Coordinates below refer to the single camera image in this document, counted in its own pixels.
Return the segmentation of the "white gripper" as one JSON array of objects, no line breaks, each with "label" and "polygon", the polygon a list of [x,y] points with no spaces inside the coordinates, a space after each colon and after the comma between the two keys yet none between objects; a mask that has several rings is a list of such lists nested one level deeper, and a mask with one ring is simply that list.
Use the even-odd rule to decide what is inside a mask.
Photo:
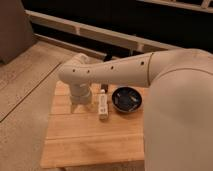
[{"label": "white gripper", "polygon": [[71,84],[70,100],[74,105],[87,105],[92,100],[92,93],[88,84]]}]

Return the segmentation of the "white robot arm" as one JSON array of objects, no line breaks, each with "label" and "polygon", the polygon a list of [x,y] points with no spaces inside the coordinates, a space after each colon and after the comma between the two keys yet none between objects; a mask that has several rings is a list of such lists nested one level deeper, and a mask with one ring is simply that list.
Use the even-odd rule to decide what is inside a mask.
[{"label": "white robot arm", "polygon": [[213,171],[212,53],[175,49],[95,64],[79,53],[59,78],[76,103],[91,101],[91,83],[146,87],[145,171]]}]

